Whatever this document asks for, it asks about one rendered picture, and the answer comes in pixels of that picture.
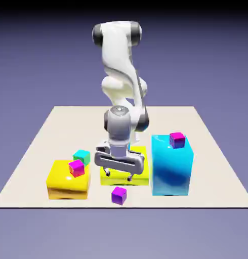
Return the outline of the small magenta cube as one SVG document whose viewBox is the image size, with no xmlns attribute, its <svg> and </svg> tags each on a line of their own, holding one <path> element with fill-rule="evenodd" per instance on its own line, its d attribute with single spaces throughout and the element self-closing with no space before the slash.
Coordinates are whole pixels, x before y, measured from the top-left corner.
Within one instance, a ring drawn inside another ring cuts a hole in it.
<svg viewBox="0 0 248 259">
<path fill-rule="evenodd" d="M 181 132 L 170 133 L 170 145 L 174 149 L 183 148 L 185 146 L 185 136 Z"/>
<path fill-rule="evenodd" d="M 70 162 L 69 164 L 70 173 L 76 178 L 85 174 L 85 165 L 79 159 Z"/>
</svg>

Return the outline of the small teal cube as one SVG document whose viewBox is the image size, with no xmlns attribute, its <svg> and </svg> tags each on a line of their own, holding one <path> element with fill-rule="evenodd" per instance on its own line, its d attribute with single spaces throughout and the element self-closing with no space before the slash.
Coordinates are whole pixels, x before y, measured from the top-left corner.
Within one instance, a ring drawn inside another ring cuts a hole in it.
<svg viewBox="0 0 248 259">
<path fill-rule="evenodd" d="M 84 166 L 87 166 L 91 161 L 91 154 L 87 150 L 79 149 L 73 154 L 73 160 L 80 160 Z"/>
</svg>

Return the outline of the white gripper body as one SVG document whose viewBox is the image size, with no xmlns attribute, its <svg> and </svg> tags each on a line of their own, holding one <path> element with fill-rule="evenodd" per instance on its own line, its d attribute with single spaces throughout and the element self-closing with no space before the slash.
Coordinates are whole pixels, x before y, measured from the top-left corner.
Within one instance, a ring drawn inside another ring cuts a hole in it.
<svg viewBox="0 0 248 259">
<path fill-rule="evenodd" d="M 125 157 L 112 157 L 110 154 L 97 151 L 95 164 L 103 168 L 110 168 L 140 175 L 144 170 L 145 157 L 141 152 L 128 151 Z"/>
</svg>

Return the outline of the large lime yellow box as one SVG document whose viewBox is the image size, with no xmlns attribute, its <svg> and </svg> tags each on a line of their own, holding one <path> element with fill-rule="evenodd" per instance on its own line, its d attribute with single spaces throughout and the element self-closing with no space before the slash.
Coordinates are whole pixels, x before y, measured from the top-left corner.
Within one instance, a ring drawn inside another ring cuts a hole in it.
<svg viewBox="0 0 248 259">
<path fill-rule="evenodd" d="M 140 175 L 133 175 L 132 180 L 128 181 L 129 172 L 119 171 L 115 169 L 109 169 L 110 176 L 106 176 L 103 167 L 100 167 L 100 183 L 101 185 L 141 185 L 148 186 L 149 184 L 149 163 L 147 157 L 146 146 L 134 146 L 130 147 L 131 151 L 141 152 L 144 155 L 144 170 Z"/>
</svg>

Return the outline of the large cyan box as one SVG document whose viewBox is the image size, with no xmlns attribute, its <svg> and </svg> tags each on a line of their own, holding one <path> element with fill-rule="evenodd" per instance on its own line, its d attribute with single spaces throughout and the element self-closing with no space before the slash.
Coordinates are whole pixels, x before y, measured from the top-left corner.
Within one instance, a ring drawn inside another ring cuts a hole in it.
<svg viewBox="0 0 248 259">
<path fill-rule="evenodd" d="M 154 196 L 187 196 L 194 153 L 188 139 L 183 148 L 170 145 L 170 135 L 151 136 L 151 185 Z"/>
</svg>

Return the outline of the small purple cube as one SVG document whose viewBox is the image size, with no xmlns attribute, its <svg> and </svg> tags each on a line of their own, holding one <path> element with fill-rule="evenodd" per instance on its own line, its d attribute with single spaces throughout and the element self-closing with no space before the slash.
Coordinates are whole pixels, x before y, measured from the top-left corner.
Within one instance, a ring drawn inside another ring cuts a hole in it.
<svg viewBox="0 0 248 259">
<path fill-rule="evenodd" d="M 115 187 L 111 193 L 112 203 L 123 205 L 127 199 L 127 189 L 121 187 Z"/>
</svg>

